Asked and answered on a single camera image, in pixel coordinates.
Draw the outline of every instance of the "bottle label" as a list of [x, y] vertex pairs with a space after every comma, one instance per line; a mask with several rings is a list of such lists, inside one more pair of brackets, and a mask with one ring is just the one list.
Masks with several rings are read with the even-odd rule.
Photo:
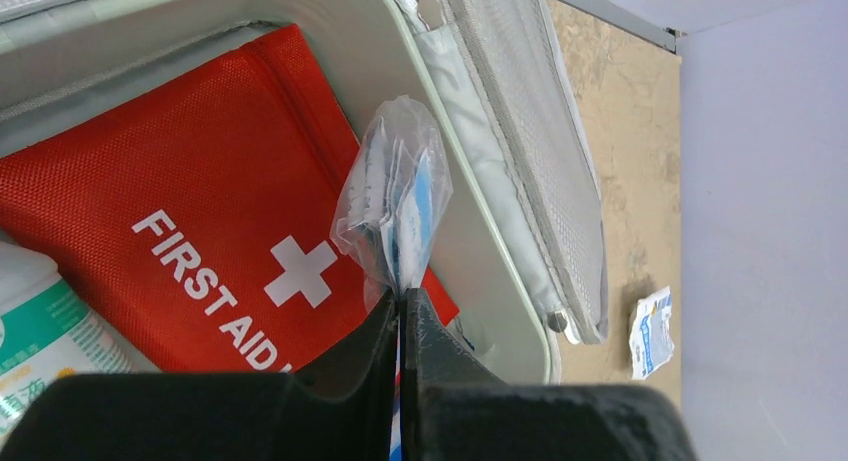
[[0, 315], [0, 437], [47, 386], [84, 372], [129, 372], [130, 363], [65, 281]]

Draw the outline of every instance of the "green label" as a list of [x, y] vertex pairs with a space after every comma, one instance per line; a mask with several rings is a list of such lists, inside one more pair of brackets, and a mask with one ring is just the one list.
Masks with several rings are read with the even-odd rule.
[[0, 316], [0, 375], [59, 339], [88, 312], [68, 283], [59, 281]]

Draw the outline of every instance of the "white packet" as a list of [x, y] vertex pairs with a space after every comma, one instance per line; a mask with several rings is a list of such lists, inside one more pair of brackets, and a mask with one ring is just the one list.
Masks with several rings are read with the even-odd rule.
[[633, 379], [645, 379], [671, 360], [671, 289], [665, 287], [640, 299], [631, 316], [630, 360]]

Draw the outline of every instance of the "red first aid pouch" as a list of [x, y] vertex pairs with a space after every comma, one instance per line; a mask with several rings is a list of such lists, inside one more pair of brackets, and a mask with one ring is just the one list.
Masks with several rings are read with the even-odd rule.
[[163, 370], [298, 369], [366, 316], [328, 239], [357, 149], [291, 26], [0, 159], [0, 228]]

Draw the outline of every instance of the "white bottle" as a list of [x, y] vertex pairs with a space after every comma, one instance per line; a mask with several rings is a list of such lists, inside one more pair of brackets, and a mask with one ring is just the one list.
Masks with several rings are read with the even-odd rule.
[[0, 443], [54, 380], [130, 370], [52, 259], [0, 241]]

